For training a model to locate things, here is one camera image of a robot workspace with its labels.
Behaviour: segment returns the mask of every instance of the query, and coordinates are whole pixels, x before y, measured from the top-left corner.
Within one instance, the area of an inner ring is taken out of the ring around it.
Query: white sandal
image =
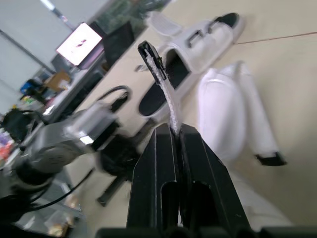
[[[205,72],[238,39],[243,19],[229,13],[213,21],[202,21],[173,38],[162,53],[169,80],[181,100]],[[139,104],[146,119],[161,122],[169,114],[160,87],[153,83]]]

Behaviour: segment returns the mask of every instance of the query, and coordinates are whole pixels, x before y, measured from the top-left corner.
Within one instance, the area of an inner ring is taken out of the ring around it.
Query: black chair leg
[[[97,201],[103,207],[106,207],[113,195],[118,191],[118,189],[127,181],[127,176],[117,176],[112,183],[107,187],[104,193],[97,198]]]

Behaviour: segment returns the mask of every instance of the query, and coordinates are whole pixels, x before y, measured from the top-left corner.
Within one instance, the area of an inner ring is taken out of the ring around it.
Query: black handle
[[[204,37],[204,34],[201,30],[197,30],[193,35],[191,35],[188,39],[187,39],[187,47],[188,48],[192,48],[193,44],[192,41],[196,38],[196,37]]]

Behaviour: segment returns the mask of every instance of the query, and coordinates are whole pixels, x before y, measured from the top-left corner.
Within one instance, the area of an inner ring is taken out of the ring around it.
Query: chair
[[[103,38],[105,57],[109,68],[111,68],[133,44],[134,40],[130,21]]]

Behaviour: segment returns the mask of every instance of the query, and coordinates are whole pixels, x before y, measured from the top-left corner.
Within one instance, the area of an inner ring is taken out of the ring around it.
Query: white slipper
[[[242,178],[229,171],[241,205],[254,231],[262,227],[287,227],[292,223],[272,203],[256,193]]]
[[[199,85],[198,104],[202,138],[225,165],[239,156],[246,141],[263,165],[286,164],[243,62],[210,69]]]
[[[162,58],[181,100],[219,57],[238,39],[244,29],[243,19],[229,13],[214,21],[202,21],[183,31],[167,43]],[[140,114],[146,119],[161,122],[169,109],[160,87],[150,87],[139,105]]]

